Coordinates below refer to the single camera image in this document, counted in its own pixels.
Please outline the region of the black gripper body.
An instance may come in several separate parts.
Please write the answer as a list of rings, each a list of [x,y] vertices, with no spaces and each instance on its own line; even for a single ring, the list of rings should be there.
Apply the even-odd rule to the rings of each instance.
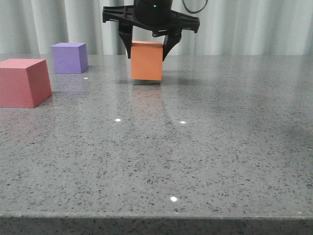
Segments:
[[[152,32],[153,37],[197,33],[200,20],[172,8],[171,0],[135,0],[133,5],[103,7],[103,22],[119,22],[119,34],[132,35],[133,27]]]

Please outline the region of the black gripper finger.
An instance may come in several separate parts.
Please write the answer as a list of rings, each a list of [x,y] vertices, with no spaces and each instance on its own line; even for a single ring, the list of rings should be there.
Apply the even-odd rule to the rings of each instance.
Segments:
[[[165,35],[164,42],[163,42],[163,61],[165,60],[168,53],[171,49],[180,42],[181,40],[181,29],[171,30]]]
[[[126,48],[127,56],[130,59],[132,49],[133,26],[128,23],[120,22],[118,26],[118,33]]]

